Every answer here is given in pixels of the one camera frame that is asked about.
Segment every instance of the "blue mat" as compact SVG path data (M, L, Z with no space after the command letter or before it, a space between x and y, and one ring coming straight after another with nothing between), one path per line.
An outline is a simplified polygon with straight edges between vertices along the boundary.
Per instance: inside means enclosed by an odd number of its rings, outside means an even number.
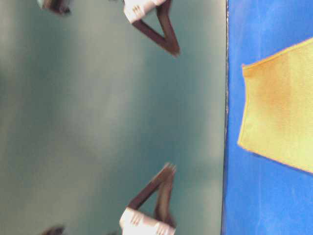
M241 149L242 64L313 37L312 0L229 0L229 115L224 235L306 235L313 231L313 175Z

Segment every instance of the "yellow towel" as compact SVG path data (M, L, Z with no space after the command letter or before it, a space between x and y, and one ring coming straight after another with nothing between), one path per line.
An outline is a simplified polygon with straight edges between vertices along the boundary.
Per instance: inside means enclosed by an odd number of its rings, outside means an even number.
M242 148L313 173L313 38L243 66Z

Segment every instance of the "teal surface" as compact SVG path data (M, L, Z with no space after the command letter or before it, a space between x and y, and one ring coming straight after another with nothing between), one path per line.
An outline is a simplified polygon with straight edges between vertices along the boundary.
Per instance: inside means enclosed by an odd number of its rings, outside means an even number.
M220 233L225 2L173 1L178 59L122 7L77 0L60 18L35 0L1 0L1 235L56 223L68 235L118 230L165 162L178 167L177 234ZM153 14L147 21L160 30Z

